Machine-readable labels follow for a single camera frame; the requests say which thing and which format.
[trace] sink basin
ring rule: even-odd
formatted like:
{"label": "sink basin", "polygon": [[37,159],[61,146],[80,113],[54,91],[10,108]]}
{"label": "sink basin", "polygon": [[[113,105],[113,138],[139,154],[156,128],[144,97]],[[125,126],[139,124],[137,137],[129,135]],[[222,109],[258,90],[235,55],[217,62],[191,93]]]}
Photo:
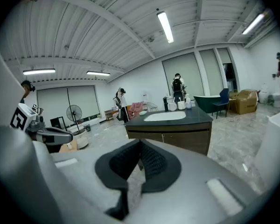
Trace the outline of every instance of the sink basin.
{"label": "sink basin", "polygon": [[147,116],[144,121],[162,121],[162,120],[175,120],[183,119],[186,117],[184,111],[175,111],[175,112],[164,112],[158,114],[151,114]]}

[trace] black countertop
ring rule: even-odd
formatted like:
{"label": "black countertop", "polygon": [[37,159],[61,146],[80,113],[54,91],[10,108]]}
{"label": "black countertop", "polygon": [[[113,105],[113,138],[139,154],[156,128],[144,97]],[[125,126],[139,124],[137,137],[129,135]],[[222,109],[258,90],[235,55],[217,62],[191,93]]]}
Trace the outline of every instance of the black countertop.
{"label": "black countertop", "polygon": [[144,115],[139,115],[134,119],[125,123],[125,126],[174,126],[174,125],[193,125],[200,123],[212,122],[213,119],[205,113],[198,106],[192,107],[192,109],[182,110],[182,112],[186,113],[186,117],[183,119],[175,119],[175,120],[162,120],[162,121],[144,121],[144,119],[151,115],[157,113],[164,113],[165,111],[155,111],[155,112],[147,112]]}

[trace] fluorescent light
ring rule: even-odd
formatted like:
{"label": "fluorescent light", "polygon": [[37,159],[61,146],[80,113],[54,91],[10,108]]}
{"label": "fluorescent light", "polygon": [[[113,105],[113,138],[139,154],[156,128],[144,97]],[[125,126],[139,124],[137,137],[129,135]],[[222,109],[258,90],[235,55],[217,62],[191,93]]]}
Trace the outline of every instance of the fluorescent light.
{"label": "fluorescent light", "polygon": [[259,14],[254,21],[243,31],[243,35],[249,33],[265,16],[263,14]]}
{"label": "fluorescent light", "polygon": [[109,76],[110,73],[105,73],[105,72],[97,72],[97,71],[88,71],[88,75],[98,75],[98,76]]}
{"label": "fluorescent light", "polygon": [[171,28],[170,28],[170,24],[168,22],[168,18],[165,12],[161,12],[157,14],[162,27],[164,29],[165,35],[167,37],[168,43],[172,43],[173,42],[173,36],[172,36],[172,32],[171,32]]}
{"label": "fluorescent light", "polygon": [[37,69],[37,70],[24,70],[23,74],[26,75],[36,75],[43,73],[55,73],[55,69]]}

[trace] window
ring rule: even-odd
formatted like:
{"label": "window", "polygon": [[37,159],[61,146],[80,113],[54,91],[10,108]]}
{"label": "window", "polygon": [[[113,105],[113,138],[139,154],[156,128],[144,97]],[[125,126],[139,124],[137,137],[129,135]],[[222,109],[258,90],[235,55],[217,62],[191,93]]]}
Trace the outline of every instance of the window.
{"label": "window", "polygon": [[37,91],[37,99],[39,107],[43,109],[46,126],[51,126],[50,120],[57,117],[63,117],[66,126],[73,125],[74,122],[69,120],[66,115],[70,105],[80,107],[82,111],[81,119],[88,120],[88,117],[99,114],[94,86],[41,90]]}
{"label": "window", "polygon": [[224,49],[218,49],[219,55],[221,57],[221,61],[223,64],[231,63],[228,50],[226,48]]}
{"label": "window", "polygon": [[218,95],[223,89],[223,81],[219,65],[213,50],[200,51],[209,82],[210,95]]}
{"label": "window", "polygon": [[186,86],[186,92],[191,100],[194,95],[204,95],[202,80],[194,54],[188,54],[163,61],[167,83],[170,95],[172,95],[171,83],[176,73],[183,78]]}

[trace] bottle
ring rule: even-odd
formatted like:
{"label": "bottle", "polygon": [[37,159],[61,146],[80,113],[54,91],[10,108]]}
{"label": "bottle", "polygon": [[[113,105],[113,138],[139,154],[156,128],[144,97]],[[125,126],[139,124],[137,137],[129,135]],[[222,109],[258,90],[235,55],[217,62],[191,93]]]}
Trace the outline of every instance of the bottle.
{"label": "bottle", "polygon": [[164,101],[164,106],[165,106],[165,112],[167,112],[167,111],[168,111],[167,97],[164,97],[164,98],[163,98],[163,101]]}
{"label": "bottle", "polygon": [[186,99],[186,107],[187,107],[187,109],[191,109],[192,108],[192,103],[191,103],[191,99],[190,98]]}

